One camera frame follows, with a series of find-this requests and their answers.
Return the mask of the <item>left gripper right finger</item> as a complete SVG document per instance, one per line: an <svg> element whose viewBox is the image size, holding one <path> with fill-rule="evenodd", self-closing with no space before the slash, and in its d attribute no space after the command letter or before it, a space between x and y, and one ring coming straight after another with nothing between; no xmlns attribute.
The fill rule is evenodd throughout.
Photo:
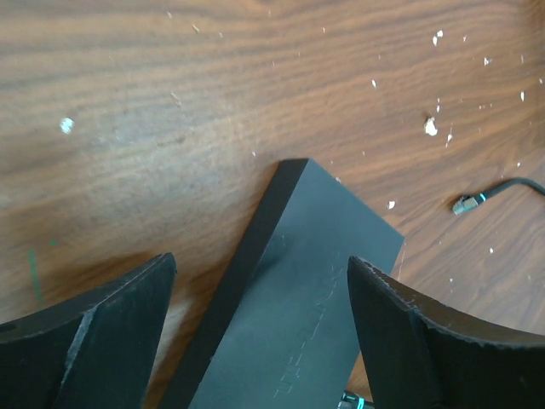
<svg viewBox="0 0 545 409"><path fill-rule="evenodd" d="M347 283L377 408L542 408L544 337L478 319L355 256Z"/></svg>

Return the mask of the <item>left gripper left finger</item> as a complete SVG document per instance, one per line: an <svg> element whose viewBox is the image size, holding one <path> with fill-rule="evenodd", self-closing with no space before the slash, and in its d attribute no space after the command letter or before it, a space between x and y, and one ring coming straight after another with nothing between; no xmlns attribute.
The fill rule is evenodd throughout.
<svg viewBox="0 0 545 409"><path fill-rule="evenodd" d="M176 277L170 253L1 326L3 408L141 408Z"/></svg>

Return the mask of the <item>black cable teal plugs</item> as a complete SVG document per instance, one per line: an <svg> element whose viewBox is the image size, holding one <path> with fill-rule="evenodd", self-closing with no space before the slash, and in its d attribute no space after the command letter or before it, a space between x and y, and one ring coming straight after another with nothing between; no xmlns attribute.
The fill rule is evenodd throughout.
<svg viewBox="0 0 545 409"><path fill-rule="evenodd" d="M337 409L374 409L372 401L366 400L363 396L345 390L337 404Z"/></svg>

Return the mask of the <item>black network switch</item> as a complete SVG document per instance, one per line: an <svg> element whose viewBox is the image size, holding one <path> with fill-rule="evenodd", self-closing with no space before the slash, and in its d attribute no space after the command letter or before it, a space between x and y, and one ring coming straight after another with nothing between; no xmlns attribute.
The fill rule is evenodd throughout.
<svg viewBox="0 0 545 409"><path fill-rule="evenodd" d="M336 407L359 354L348 260L389 273L403 241L315 161L280 162L161 407Z"/></svg>

